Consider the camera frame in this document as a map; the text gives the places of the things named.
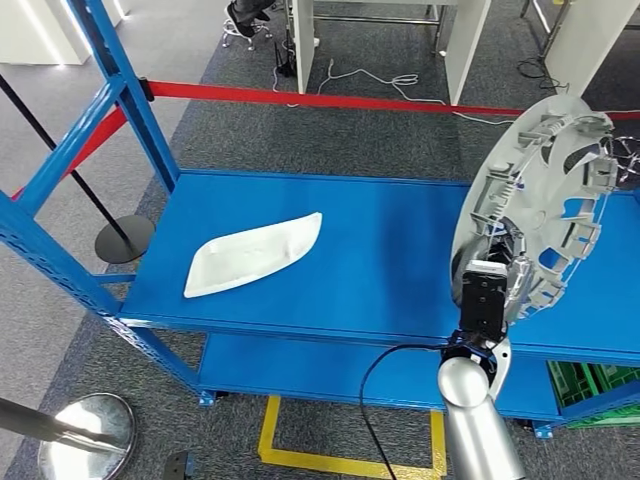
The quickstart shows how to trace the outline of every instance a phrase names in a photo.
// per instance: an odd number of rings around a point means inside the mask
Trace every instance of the stanchion base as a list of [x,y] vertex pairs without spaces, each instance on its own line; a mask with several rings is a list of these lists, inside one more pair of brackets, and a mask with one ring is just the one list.
[[148,218],[128,215],[116,220],[129,238],[125,241],[111,225],[106,225],[96,237],[96,255],[106,263],[127,263],[146,251],[155,226]]
[[131,456],[136,422],[125,400],[110,393],[82,397],[56,415],[56,419],[116,439],[123,453],[91,453],[57,442],[42,442],[38,464],[46,480],[109,480]]

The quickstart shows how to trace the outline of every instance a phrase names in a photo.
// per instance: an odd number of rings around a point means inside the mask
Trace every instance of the yellow floor tape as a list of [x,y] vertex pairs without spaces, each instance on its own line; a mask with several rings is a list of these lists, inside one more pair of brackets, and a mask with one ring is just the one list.
[[[383,463],[273,448],[273,436],[275,435],[275,425],[278,423],[279,410],[280,397],[269,396],[258,444],[258,455],[263,463],[361,477],[390,478]],[[431,449],[431,456],[433,459],[432,468],[392,465],[393,472],[402,480],[440,480],[441,477],[446,475],[445,423],[442,412],[431,412]]]

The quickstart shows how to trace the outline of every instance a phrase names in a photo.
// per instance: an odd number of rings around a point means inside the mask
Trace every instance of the blue metal shelf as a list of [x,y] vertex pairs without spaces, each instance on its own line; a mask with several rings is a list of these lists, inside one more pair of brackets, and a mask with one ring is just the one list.
[[[457,324],[459,312],[449,293],[449,248],[466,186],[181,171],[104,5],[69,5],[106,83],[20,200],[0,192],[0,241],[205,405],[213,404],[215,390],[354,402],[362,375],[386,346],[439,343]],[[169,200],[136,275],[93,275],[33,216],[116,101]],[[512,329],[513,364],[498,409],[548,429],[638,401],[636,382],[561,416],[545,361],[640,366],[637,312],[629,299],[640,291],[633,251],[640,238],[638,202],[640,192],[612,196],[599,244],[567,294],[553,309]],[[318,242],[294,265],[242,288],[183,297],[193,254],[205,242],[316,210],[325,216]],[[131,282],[124,305],[103,286],[112,282]],[[208,335],[200,369],[194,370],[149,327],[217,333]],[[428,352],[391,355],[373,374],[368,401],[442,408],[438,361]]]
[[[202,355],[199,382],[210,390],[355,403],[363,372],[385,350],[371,345],[211,334]],[[433,375],[439,363],[440,355],[435,352],[395,352],[371,374],[365,401],[442,410]],[[497,407],[509,417],[561,418],[546,363],[533,358],[514,357]]]
[[[135,327],[378,345],[444,341],[458,322],[449,255],[466,190],[415,180],[183,174],[119,316]],[[242,288],[183,296],[193,254],[208,240],[313,211],[323,214],[320,236],[294,265]],[[631,195],[611,196],[598,245],[567,293],[511,329],[514,353],[640,365],[640,345],[619,334],[637,327],[634,305],[620,301],[620,292],[640,290],[632,268],[621,268],[628,264],[628,239],[640,238],[638,213]],[[607,272],[594,290],[592,279]],[[617,325],[594,335],[603,321]]]

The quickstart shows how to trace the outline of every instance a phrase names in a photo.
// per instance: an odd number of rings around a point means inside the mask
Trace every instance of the white table leg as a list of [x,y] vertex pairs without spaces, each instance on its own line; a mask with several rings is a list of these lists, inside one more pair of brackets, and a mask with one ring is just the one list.
[[462,0],[458,3],[447,56],[445,57],[451,105],[457,105],[460,100],[491,3],[491,0]]
[[560,85],[568,84],[569,93],[582,96],[638,3],[574,2],[546,55],[546,69]]
[[293,0],[298,92],[306,92],[313,63],[313,0]]

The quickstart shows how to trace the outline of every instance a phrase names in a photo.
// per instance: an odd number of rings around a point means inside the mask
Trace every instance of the red barrier tape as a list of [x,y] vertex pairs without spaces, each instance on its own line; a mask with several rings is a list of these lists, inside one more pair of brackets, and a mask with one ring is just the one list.
[[[188,83],[149,81],[156,97],[189,98],[195,100],[222,100],[229,102],[269,103],[278,105],[303,105],[306,107],[357,108],[367,110],[400,110],[429,113],[463,113],[466,115],[517,116],[525,112],[520,108],[441,105],[438,103],[408,102],[381,98],[347,97],[339,95],[301,95],[291,92],[272,92],[254,88],[193,85]],[[611,120],[640,119],[640,111],[605,112]]]
[[[116,107],[115,110],[102,119],[102,121],[100,121],[100,123],[94,130],[94,133],[87,140],[87,143],[85,143],[85,146],[83,146],[82,149],[80,150],[80,152],[78,152],[72,162],[71,162],[60,180],[80,166],[80,164],[86,160],[87,157],[95,152],[100,145],[107,141],[109,137],[117,132],[122,125],[125,125],[126,121],[127,119],[125,118],[125,114],[120,107]],[[24,187],[20,188],[17,192],[13,194],[11,196],[11,200],[17,200],[23,189]]]
[[[466,115],[518,116],[525,112],[519,108],[441,105],[438,103],[409,102],[406,100],[386,100],[382,98],[350,97],[340,95],[309,95],[291,92],[272,92],[254,88],[220,87],[216,85],[195,85],[149,81],[149,86],[156,97],[188,98],[190,100],[218,100],[227,102],[261,103],[275,105],[301,105],[306,107],[349,108],[362,110],[395,110],[405,112],[462,113]],[[611,120],[640,119],[640,111],[605,112]],[[109,137],[125,124],[126,119],[120,107],[103,119],[91,134],[63,176],[75,170],[89,155],[97,150]],[[22,188],[11,198],[15,200]]]

